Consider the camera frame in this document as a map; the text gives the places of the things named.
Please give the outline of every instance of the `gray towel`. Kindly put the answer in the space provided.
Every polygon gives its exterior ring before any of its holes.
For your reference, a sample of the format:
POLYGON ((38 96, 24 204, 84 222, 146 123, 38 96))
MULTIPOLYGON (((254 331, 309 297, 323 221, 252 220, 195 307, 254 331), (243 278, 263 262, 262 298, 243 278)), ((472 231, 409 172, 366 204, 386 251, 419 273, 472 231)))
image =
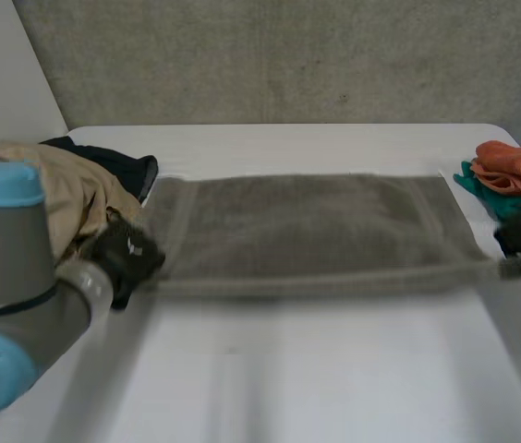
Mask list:
POLYGON ((441 177, 165 178, 147 213, 167 255, 164 295, 439 292, 505 269, 479 250, 441 177))

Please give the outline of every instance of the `folded cloth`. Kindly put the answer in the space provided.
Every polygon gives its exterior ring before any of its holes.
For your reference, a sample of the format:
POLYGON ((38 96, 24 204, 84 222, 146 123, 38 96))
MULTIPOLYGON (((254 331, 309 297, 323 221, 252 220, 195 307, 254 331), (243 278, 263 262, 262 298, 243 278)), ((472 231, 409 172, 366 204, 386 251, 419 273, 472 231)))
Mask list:
POLYGON ((106 225, 107 207, 139 221, 139 202, 116 177, 76 154, 49 146, 0 142, 0 161, 24 161, 39 169, 55 261, 75 237, 93 235, 106 225))
POLYGON ((157 293, 356 296, 448 290, 505 275, 442 177, 161 179, 146 230, 166 253, 157 293))
POLYGON ((158 175, 158 162, 152 155, 134 159, 116 150, 76 145, 70 137, 51 138, 41 144, 68 150, 84 159, 100 164, 114 175, 126 191, 140 203, 148 196, 156 175, 158 175))
POLYGON ((486 187, 500 194, 521 195, 521 148, 487 141, 476 148, 472 171, 486 187))
POLYGON ((472 163, 462 162, 462 175, 454 174, 454 180, 470 194, 485 202, 500 222, 521 213, 521 197, 499 194, 484 186, 474 175, 472 163))

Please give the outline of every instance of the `black fabric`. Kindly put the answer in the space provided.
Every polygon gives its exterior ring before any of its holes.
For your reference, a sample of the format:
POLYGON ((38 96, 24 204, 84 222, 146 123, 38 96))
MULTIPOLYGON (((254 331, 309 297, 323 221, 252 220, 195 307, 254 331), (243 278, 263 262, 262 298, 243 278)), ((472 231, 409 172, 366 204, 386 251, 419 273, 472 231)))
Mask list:
POLYGON ((70 137, 51 138, 41 144, 68 150, 84 159, 100 164, 114 175, 126 191, 137 198, 140 203, 148 196, 156 175, 158 175, 158 162, 152 155, 134 159, 116 150, 76 145, 70 137))

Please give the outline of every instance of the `white wall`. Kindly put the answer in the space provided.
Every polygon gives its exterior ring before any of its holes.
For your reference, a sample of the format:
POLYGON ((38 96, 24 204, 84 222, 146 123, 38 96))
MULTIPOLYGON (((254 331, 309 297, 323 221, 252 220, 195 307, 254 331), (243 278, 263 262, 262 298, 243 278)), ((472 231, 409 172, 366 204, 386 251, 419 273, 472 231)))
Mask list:
POLYGON ((0 139, 38 142, 67 132, 10 0, 0 0, 0 139))

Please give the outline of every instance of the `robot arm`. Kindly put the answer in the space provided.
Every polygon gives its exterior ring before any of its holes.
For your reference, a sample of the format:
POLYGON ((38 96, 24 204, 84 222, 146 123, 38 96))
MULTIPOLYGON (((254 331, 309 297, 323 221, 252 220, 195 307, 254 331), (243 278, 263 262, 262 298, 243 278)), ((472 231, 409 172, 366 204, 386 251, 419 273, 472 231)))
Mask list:
POLYGON ((164 262, 117 213, 82 259, 54 271, 43 198, 33 168, 0 163, 0 410, 164 262))

